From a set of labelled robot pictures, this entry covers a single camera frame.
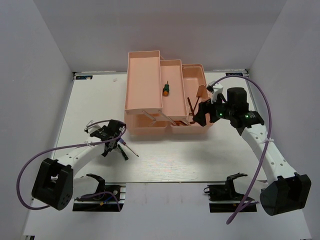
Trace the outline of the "green orange screwdriver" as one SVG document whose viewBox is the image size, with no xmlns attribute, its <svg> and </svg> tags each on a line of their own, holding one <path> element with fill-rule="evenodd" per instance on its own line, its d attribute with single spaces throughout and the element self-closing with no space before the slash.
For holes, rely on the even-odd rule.
<svg viewBox="0 0 320 240">
<path fill-rule="evenodd" d="M 169 82 L 167 81 L 165 84 L 164 84 L 164 87 L 163 87 L 163 90 L 162 90 L 162 94 L 163 96 L 168 96 L 170 93 L 170 85 L 169 85 Z"/>
</svg>

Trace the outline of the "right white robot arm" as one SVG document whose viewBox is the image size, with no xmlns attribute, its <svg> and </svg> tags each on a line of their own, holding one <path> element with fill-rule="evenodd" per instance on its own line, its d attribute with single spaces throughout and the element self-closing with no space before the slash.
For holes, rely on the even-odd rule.
<svg viewBox="0 0 320 240">
<path fill-rule="evenodd" d="M 206 126 L 207 115 L 210 122 L 229 120 L 239 135 L 252 149 L 258 160 L 263 160 L 262 169 L 268 186 L 260 193 L 260 203 L 264 211 L 275 216 L 303 209 L 311 188 L 311 180 L 300 175 L 290 166 L 273 140 L 268 137 L 265 122 L 257 111 L 250 111 L 247 102 L 236 104 L 221 100 L 200 102 L 193 120 Z"/>
</svg>

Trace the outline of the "medium brown hex key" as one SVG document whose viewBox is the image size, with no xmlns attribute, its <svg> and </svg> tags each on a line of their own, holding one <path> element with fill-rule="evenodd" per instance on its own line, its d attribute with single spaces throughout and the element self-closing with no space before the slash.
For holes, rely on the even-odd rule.
<svg viewBox="0 0 320 240">
<path fill-rule="evenodd" d="M 175 121 L 175 124 L 177 126 L 187 126 L 188 124 L 186 124 L 185 122 L 181 121 L 181 120 L 178 120 L 178 121 Z"/>
</svg>

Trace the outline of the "small brown hex key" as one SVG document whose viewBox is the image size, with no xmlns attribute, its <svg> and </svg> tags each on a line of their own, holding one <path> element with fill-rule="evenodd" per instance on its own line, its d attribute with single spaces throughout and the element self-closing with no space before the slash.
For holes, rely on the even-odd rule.
<svg viewBox="0 0 320 240">
<path fill-rule="evenodd" d="M 192 108 L 194 110 L 194 113 L 196 114 L 197 113 L 197 109 L 198 109 L 198 104 L 201 100 L 201 97 L 200 96 L 196 96 L 196 97 L 189 97 L 190 100 L 191 100 L 191 104 L 192 104 Z"/>
</svg>

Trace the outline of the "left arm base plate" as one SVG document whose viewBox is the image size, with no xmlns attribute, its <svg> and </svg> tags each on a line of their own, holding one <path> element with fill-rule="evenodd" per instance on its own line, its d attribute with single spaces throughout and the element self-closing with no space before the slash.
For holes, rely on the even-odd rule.
<svg viewBox="0 0 320 240">
<path fill-rule="evenodd" d="M 126 184 L 106 183 L 104 190 L 111 192 L 91 198 L 76 198 L 73 202 L 73 212 L 120 212 L 125 204 Z"/>
</svg>

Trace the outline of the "pink plastic toolbox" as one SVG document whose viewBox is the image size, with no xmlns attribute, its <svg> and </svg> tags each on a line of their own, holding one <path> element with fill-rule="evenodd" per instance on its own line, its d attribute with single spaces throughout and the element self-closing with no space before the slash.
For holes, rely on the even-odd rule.
<svg viewBox="0 0 320 240">
<path fill-rule="evenodd" d="M 128 53 L 124 121 L 132 136 L 204 134 L 213 126 L 193 121 L 200 102 L 210 100 L 201 64 L 164 59 L 160 51 Z"/>
</svg>

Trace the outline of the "large brown hex key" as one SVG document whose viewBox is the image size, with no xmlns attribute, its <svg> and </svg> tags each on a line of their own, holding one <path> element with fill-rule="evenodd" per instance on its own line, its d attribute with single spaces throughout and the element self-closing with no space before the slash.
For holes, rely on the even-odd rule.
<svg viewBox="0 0 320 240">
<path fill-rule="evenodd" d="M 187 97 L 187 101 L 188 101 L 189 108 L 190 108 L 190 111 L 191 111 L 190 115 L 191 115 L 192 117 L 194 117 L 194 116 L 195 116 L 195 113 L 194 113 L 194 109 L 193 109 L 193 107 L 192 107 L 192 103 L 191 103 L 191 100 L 190 100 L 189 97 Z M 191 125 L 193 125 L 193 124 L 195 123 L 195 121 L 192 120 L 192 121 L 190 121 L 189 123 L 190 123 Z"/>
</svg>

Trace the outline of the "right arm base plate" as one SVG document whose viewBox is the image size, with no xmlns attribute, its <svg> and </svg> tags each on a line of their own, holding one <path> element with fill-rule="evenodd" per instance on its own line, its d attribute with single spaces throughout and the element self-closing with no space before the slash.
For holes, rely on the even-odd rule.
<svg viewBox="0 0 320 240">
<path fill-rule="evenodd" d="M 244 194 L 238 193 L 234 186 L 227 184 L 210 184 L 203 189 L 203 193 L 208 196 L 210 213 L 233 213 Z"/>
</svg>

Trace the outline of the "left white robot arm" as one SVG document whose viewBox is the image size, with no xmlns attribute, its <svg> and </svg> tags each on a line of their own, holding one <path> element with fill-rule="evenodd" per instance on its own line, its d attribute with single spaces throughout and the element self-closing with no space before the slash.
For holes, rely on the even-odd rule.
<svg viewBox="0 0 320 240">
<path fill-rule="evenodd" d="M 31 195 L 48 206 L 63 210 L 71 200 L 96 199 L 106 195 L 106 181 L 99 175 L 77 173 L 98 156 L 106 157 L 117 148 L 118 141 L 126 131 L 126 124 L 111 119 L 107 125 L 90 124 L 88 138 L 71 152 L 56 159 L 46 158 L 40 164 Z"/>
</svg>

